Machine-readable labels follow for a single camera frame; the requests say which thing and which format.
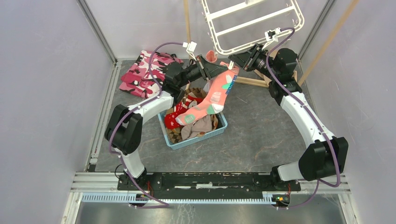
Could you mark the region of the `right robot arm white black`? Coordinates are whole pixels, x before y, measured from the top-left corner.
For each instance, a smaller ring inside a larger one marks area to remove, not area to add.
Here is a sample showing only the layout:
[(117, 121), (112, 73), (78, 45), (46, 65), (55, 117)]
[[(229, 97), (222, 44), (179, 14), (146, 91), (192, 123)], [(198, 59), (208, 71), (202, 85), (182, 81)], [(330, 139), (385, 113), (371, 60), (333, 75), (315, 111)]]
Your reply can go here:
[(275, 166), (271, 170), (270, 185), (275, 190), (284, 189), (289, 181), (318, 181), (331, 187), (341, 184), (348, 142), (336, 137), (320, 121), (307, 103), (301, 86), (293, 74), (297, 54), (288, 48), (264, 50), (255, 44), (251, 49), (230, 55), (228, 58), (245, 71), (258, 71), (270, 79), (269, 92), (277, 104), (289, 115), (299, 130), (306, 150), (296, 162)]

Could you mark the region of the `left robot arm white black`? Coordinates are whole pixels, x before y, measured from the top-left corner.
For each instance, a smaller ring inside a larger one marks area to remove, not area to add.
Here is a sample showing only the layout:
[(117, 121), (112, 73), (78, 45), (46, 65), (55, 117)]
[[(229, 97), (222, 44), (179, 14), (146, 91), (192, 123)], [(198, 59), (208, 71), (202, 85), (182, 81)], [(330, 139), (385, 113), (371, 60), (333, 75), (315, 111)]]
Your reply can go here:
[(138, 104), (126, 107), (117, 105), (105, 130), (109, 151), (120, 157), (129, 184), (135, 190), (147, 184), (144, 174), (146, 168), (141, 162), (137, 148), (141, 143), (142, 127), (154, 116), (174, 107), (184, 96), (183, 86), (199, 78), (213, 79), (225, 72), (225, 65), (217, 65), (197, 56), (193, 65), (182, 68), (177, 62), (170, 63), (165, 69), (165, 79), (160, 91)]

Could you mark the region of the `white clip hanger frame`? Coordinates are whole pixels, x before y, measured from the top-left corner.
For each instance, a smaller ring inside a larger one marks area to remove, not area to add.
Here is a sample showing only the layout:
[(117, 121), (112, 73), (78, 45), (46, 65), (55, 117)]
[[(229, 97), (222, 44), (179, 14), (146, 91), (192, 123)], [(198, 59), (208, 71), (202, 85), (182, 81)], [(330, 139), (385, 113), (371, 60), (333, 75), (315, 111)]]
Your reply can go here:
[[(205, 41), (198, 42), (197, 54), (214, 50), (219, 58), (241, 53), (254, 44), (270, 50), (295, 29), (282, 45), (298, 53), (304, 42), (305, 18), (300, 0), (201, 0), (200, 12)], [(279, 42), (267, 42), (268, 30), (281, 28)]]

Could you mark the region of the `pink sock green patches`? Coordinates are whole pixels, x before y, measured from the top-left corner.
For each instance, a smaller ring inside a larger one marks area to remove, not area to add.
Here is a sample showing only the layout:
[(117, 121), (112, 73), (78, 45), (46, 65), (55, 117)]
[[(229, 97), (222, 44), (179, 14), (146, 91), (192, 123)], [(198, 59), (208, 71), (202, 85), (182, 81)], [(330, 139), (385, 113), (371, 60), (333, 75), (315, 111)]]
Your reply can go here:
[(214, 50), (210, 50), (206, 53), (206, 60), (211, 63), (215, 63), (218, 59), (218, 54)]

